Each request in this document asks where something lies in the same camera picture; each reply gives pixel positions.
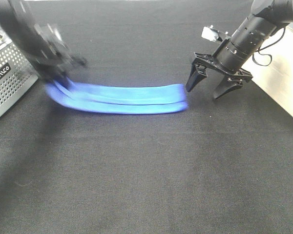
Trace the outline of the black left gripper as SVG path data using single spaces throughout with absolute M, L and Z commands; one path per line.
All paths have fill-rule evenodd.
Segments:
M 31 25 L 37 54 L 34 55 L 34 68 L 46 82 L 67 82 L 68 72 L 78 67 L 86 67 L 84 57 L 73 54 L 63 41 L 56 25 Z

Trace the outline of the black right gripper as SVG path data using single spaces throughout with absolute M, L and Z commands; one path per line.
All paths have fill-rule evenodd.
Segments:
M 251 56 L 225 39 L 213 54 L 195 54 L 191 72 L 186 83 L 186 91 L 190 92 L 202 80 L 207 78 L 206 69 L 215 70 L 224 75 L 224 78 L 213 91 L 213 98 L 221 96 L 243 87 L 243 80 L 249 82 L 253 76 L 243 69 L 243 64 Z

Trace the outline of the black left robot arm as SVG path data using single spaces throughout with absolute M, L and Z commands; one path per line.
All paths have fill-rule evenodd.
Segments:
M 24 0 L 0 0 L 0 27 L 44 80 L 65 83 L 69 70 L 86 67 L 85 58 L 70 52 L 56 26 L 39 26 Z

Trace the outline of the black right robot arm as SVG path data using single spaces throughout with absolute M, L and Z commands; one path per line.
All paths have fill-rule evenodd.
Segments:
M 199 82 L 207 78 L 207 69 L 223 74 L 223 79 L 213 93 L 215 99 L 242 88 L 253 76 L 243 69 L 244 63 L 254 53 L 263 50 L 262 44 L 280 29 L 293 22 L 293 0 L 255 0 L 250 14 L 232 35 L 204 27 L 202 37 L 219 43 L 213 54 L 195 53 L 191 72 L 186 83 L 190 92 Z

